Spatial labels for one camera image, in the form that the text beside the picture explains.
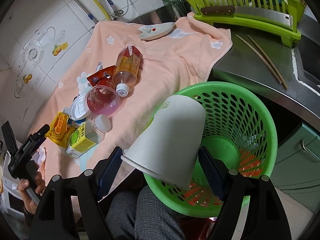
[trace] cabinet handle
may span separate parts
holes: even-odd
[[[300,145],[301,145],[301,148],[304,152],[308,153],[309,155],[311,155],[317,162],[320,163],[320,158],[315,155],[313,152],[311,152],[310,150],[308,150],[305,146],[304,146],[304,141],[303,139],[300,141]]]

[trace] green plastic basket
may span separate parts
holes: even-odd
[[[301,20],[305,6],[299,0],[187,0],[196,10],[195,19],[213,24],[225,23],[249,28],[259,29],[281,36],[282,43],[292,48],[293,42],[301,39],[301,33],[297,31],[297,23]],[[200,11],[203,7],[235,5],[264,8],[289,14],[292,16],[292,30],[264,22],[263,19],[253,16],[206,16]]]
[[[277,153],[276,127],[252,92],[231,83],[204,82],[176,94],[195,99],[206,110],[201,145],[214,158],[246,177],[271,175]],[[144,176],[153,193],[171,209],[193,217],[218,216],[223,203],[210,190],[198,161],[188,190]]]

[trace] peach towel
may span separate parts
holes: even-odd
[[[63,178],[78,176],[85,169],[108,158],[115,146],[127,149],[142,132],[156,108],[175,92],[208,80],[213,65],[231,48],[230,30],[217,29],[197,21],[189,13],[177,20],[175,28],[166,36],[153,41],[138,38],[141,25],[116,21],[99,22],[80,57],[61,78],[50,99],[43,105],[31,128],[36,132],[50,124],[58,111],[70,106],[75,96],[88,89],[86,77],[96,71],[98,62],[104,67],[114,65],[119,52],[128,45],[136,46],[143,55],[138,82],[126,98],[122,108],[112,118],[112,130],[104,141],[77,160],[66,156],[63,149],[47,139],[43,146],[46,160],[40,171],[46,184],[55,174]],[[122,163],[113,183],[113,190],[132,171]],[[74,206],[78,218],[79,209]]]

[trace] green dish rack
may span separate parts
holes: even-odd
[[[196,11],[195,19],[209,24],[225,23],[250,27],[281,36],[283,45],[292,48],[293,43],[298,43],[301,33],[297,30],[297,23],[301,20],[305,6],[299,0],[187,0]],[[264,8],[282,12],[292,16],[292,30],[246,16],[206,16],[200,9],[209,6],[233,5]]]

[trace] plastic cup lid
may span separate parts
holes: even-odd
[[[85,94],[78,96],[70,106],[70,119],[77,121],[86,118],[90,114],[90,110],[85,106]]]

